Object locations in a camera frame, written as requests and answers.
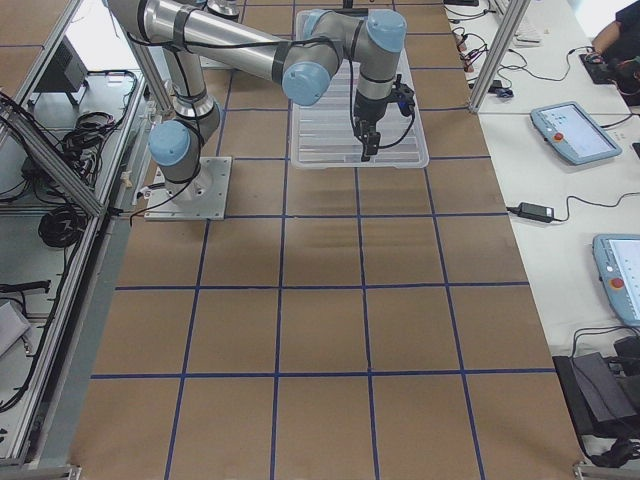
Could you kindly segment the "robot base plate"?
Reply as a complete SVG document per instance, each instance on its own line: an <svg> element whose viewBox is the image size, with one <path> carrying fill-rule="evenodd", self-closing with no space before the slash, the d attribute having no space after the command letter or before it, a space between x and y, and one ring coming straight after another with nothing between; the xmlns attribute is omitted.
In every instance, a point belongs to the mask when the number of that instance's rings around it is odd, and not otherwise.
<svg viewBox="0 0 640 480"><path fill-rule="evenodd" d="M232 169L231 157L201 157L198 176L182 191L182 186L166 185L161 169L155 182L163 186L145 195L147 221L223 220Z"/></svg>

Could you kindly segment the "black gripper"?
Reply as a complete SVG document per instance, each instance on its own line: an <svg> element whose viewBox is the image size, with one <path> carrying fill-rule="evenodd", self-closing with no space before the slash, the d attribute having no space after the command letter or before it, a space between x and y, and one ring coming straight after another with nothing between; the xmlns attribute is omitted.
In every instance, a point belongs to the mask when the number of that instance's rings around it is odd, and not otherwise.
<svg viewBox="0 0 640 480"><path fill-rule="evenodd" d="M387 99L372 99L361 92L356 93L353 104L353 132L361 140L362 161L369 161L371 156L378 154L380 133L377 123L384 117L387 109Z"/></svg>

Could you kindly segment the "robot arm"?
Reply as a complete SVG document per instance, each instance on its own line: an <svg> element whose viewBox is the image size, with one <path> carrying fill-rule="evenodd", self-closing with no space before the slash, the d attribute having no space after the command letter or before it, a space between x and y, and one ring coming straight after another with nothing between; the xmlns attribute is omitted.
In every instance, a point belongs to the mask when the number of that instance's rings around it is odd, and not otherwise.
<svg viewBox="0 0 640 480"><path fill-rule="evenodd" d="M149 149L169 199L178 204L199 200L213 184L201 150L217 130L221 112L204 83L202 57L269 80L301 106L321 99L343 61L358 63L351 122L364 161L382 148L377 124L388 105L398 104L406 116L414 113L413 92L397 71L407 23L395 11L374 10L358 18L316 9L309 13L301 38L289 40L193 3L109 1L106 6L132 42L163 50L175 117L152 130Z"/></svg>

